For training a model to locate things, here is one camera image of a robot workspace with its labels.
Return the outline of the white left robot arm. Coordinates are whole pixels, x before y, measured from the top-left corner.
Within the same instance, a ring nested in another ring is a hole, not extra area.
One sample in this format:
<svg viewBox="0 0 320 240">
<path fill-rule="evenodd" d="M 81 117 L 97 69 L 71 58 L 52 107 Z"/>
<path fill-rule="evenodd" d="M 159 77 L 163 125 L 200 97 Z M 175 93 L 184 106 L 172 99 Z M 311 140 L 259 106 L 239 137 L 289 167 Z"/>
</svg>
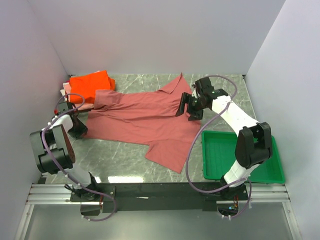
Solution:
<svg viewBox="0 0 320 240">
<path fill-rule="evenodd" d="M 73 103 L 58 103 L 55 116 L 48 123 L 49 128 L 32 132 L 29 139 L 41 173 L 64 174 L 67 179 L 76 180 L 72 187 L 66 185 L 65 188 L 82 200 L 94 201 L 100 195 L 100 188 L 93 175 L 76 164 L 76 155 L 69 140 L 69 136 L 81 139 L 88 132 L 76 111 Z"/>
</svg>

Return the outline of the dusty pink t shirt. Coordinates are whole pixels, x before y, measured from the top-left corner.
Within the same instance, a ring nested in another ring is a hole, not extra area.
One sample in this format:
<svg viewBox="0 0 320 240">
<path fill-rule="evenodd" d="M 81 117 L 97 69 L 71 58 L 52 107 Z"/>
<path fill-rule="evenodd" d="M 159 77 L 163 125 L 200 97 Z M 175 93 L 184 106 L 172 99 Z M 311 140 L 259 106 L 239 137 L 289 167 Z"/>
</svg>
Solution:
<svg viewBox="0 0 320 240">
<path fill-rule="evenodd" d="M 179 174 L 201 128 L 187 113 L 176 116 L 182 93 L 191 93 L 183 75 L 153 92 L 98 90 L 85 137 L 147 145 L 146 159 Z"/>
</svg>

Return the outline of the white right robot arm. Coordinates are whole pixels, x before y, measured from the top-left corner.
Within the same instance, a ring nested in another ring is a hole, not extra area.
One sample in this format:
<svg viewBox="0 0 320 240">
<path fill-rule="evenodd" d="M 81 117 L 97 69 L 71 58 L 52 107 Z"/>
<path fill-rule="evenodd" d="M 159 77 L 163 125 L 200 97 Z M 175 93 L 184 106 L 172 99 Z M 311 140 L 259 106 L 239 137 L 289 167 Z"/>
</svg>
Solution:
<svg viewBox="0 0 320 240">
<path fill-rule="evenodd" d="M 259 122 L 245 113 L 233 99 L 235 93 L 229 94 L 222 88 L 216 89 L 211 83 L 212 75 L 194 82 L 192 93 L 181 95 L 176 116 L 189 114 L 189 121 L 203 118 L 205 109 L 209 109 L 232 128 L 236 133 L 235 162 L 221 178 L 221 186 L 214 190 L 201 190 L 192 181 L 189 185 L 199 193 L 220 193 L 221 197 L 230 200 L 237 194 L 237 187 L 247 181 L 252 171 L 270 159 L 273 155 L 272 131 L 267 122 Z"/>
</svg>

